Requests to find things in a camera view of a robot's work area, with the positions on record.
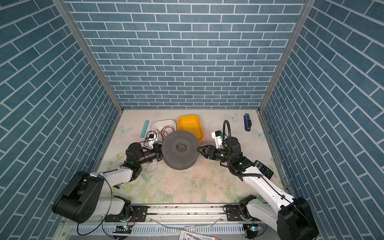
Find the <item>grey cable spool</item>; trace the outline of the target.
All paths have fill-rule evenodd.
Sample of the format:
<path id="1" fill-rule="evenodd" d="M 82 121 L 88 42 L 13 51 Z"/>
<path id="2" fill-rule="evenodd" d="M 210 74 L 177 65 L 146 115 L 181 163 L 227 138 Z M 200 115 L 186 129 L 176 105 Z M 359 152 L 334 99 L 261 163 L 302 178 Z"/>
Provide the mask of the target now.
<path id="1" fill-rule="evenodd" d="M 175 131 L 165 137 L 162 142 L 164 162 L 174 170 L 182 171 L 191 168 L 197 161 L 200 143 L 196 136 L 187 131 Z"/>

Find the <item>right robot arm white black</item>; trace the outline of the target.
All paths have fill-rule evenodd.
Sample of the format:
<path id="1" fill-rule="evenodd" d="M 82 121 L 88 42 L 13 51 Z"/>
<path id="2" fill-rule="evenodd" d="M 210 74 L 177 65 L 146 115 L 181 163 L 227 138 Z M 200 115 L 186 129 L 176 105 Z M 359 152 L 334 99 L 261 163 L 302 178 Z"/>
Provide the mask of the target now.
<path id="1" fill-rule="evenodd" d="M 245 219 L 256 218 L 274 229 L 282 240 L 314 240 L 319 229 L 308 202 L 295 198 L 272 183 L 256 162 L 245 157 L 237 138 L 223 140 L 221 148 L 197 148 L 206 159 L 225 163 L 230 173 L 255 189 L 264 199 L 247 197 L 241 203 Z"/>

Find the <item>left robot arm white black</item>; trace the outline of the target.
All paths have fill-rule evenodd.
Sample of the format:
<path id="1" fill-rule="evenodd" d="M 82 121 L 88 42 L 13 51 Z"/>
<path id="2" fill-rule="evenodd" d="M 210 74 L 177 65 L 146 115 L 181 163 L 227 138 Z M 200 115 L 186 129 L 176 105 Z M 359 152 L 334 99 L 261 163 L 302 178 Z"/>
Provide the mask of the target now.
<path id="1" fill-rule="evenodd" d="M 143 170 L 143 164 L 162 158 L 162 146 L 158 143 L 152 149 L 140 143 L 130 144 L 126 150 L 126 160 L 117 169 L 75 173 L 55 200 L 52 211 L 78 224 L 95 217 L 106 217 L 109 221 L 117 222 L 129 221 L 133 217 L 131 201 L 115 196 L 113 188 L 118 189 L 122 184 L 136 180 Z"/>

